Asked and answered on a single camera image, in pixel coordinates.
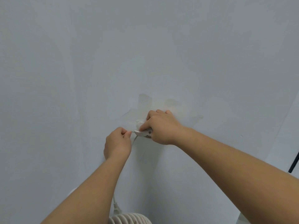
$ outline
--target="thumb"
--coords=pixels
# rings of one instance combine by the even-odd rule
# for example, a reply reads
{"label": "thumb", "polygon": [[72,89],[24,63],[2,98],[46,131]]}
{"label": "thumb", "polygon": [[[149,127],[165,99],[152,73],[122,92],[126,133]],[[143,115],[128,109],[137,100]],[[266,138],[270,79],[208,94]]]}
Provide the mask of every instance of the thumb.
{"label": "thumb", "polygon": [[130,138],[131,134],[132,134],[132,131],[127,131],[127,132],[125,132],[125,134],[123,135],[123,137],[124,138]]}

